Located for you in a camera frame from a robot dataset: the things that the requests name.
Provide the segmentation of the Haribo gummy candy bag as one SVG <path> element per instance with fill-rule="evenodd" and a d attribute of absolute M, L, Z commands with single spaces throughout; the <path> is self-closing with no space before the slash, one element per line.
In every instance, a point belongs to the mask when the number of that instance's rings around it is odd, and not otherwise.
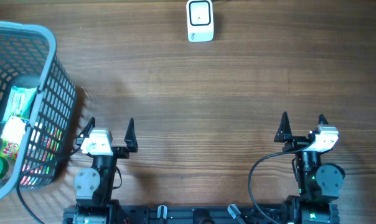
<path fill-rule="evenodd" d="M 16 160 L 19 153 L 20 145 L 18 143 L 2 140 L 0 156 L 6 159 Z"/>

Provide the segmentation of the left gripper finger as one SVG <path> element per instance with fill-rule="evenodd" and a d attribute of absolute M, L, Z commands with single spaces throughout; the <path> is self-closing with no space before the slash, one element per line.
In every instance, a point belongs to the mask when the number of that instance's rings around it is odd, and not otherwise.
<path fill-rule="evenodd" d="M 95 127 L 95 118 L 91 117 L 87 125 L 82 129 L 78 138 L 87 138 L 91 133 L 92 129 Z"/>
<path fill-rule="evenodd" d="M 134 119 L 131 118 L 129 121 L 128 128 L 126 130 L 124 142 L 126 143 L 126 147 L 137 147 L 138 142 L 136 139 L 135 129 L 134 129 Z"/>

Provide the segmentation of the white paper pouch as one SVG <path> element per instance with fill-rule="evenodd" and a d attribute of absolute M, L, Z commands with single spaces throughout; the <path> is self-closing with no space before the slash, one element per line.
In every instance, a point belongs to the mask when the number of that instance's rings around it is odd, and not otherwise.
<path fill-rule="evenodd" d="M 4 125 L 1 139 L 11 143 L 20 144 L 23 135 L 26 133 L 25 127 L 27 123 L 28 120 L 26 119 L 11 116 Z"/>

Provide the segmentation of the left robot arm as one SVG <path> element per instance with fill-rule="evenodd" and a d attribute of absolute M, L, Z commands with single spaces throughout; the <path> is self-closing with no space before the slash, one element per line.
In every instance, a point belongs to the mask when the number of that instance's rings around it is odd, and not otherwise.
<path fill-rule="evenodd" d="M 114 224 L 129 223 L 126 212 L 118 200 L 111 198 L 115 174 L 120 174 L 118 159 L 128 159 L 131 152 L 138 151 L 134 131 L 134 119 L 130 119 L 125 134 L 125 146 L 112 146 L 113 137 L 107 128 L 97 128 L 95 118 L 90 118 L 87 125 L 76 138 L 75 144 L 93 159 L 89 168 L 80 170 L 74 180 L 76 205 L 63 212 L 63 223 L 69 224 Z"/>

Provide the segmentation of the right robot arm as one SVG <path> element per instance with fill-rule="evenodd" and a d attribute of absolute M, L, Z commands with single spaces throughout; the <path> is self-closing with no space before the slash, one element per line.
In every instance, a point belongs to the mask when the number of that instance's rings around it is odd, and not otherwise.
<path fill-rule="evenodd" d="M 290 195 L 281 206 L 281 223 L 339 224 L 337 205 L 345 178 L 342 167 L 322 163 L 321 156 L 331 151 L 339 139 L 339 131 L 330 125 L 323 114 L 317 128 L 307 136 L 292 134 L 287 112 L 281 117 L 274 141 L 284 143 L 283 152 L 292 152 L 294 177 L 299 195 Z"/>

